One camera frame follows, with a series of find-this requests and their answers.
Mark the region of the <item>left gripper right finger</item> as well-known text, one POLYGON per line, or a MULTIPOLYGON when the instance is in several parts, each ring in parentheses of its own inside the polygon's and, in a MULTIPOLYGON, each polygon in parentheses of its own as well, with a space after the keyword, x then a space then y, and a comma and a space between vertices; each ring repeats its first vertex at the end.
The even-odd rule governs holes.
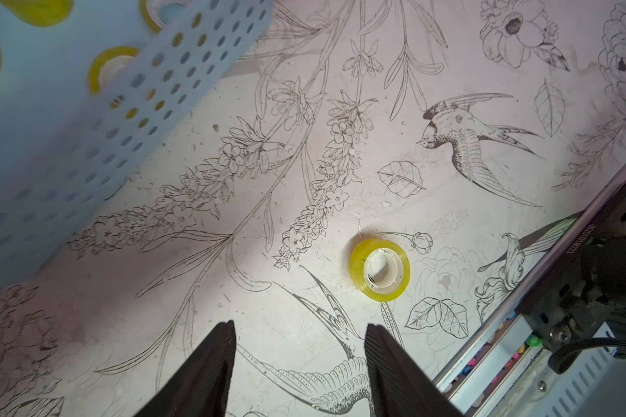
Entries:
POLYGON ((374 415, 461 415, 385 327, 367 326, 364 351, 374 415))

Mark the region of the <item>clear white tape roll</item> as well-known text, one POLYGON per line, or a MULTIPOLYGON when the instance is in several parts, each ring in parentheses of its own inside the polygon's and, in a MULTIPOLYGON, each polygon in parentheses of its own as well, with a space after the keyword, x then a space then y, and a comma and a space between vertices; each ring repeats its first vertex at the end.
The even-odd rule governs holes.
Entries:
POLYGON ((139 10, 144 22, 153 33, 160 33, 191 0, 140 0, 139 10))

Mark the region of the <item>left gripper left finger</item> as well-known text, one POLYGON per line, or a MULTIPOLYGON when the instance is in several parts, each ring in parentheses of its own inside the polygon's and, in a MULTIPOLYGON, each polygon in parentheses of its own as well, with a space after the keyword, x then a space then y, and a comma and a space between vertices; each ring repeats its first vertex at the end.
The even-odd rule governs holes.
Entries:
POLYGON ((235 356, 235 324, 221 322, 136 417, 224 416, 235 356))

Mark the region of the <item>light blue plastic storage basket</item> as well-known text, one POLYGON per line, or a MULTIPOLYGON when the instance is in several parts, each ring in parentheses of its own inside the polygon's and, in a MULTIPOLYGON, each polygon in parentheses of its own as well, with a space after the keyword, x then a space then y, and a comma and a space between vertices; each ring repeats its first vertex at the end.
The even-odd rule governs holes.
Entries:
POLYGON ((271 1, 191 1, 153 33, 139 1, 0 3, 0 287, 38 269, 266 32, 271 1), (94 59, 139 54, 94 96, 94 59))

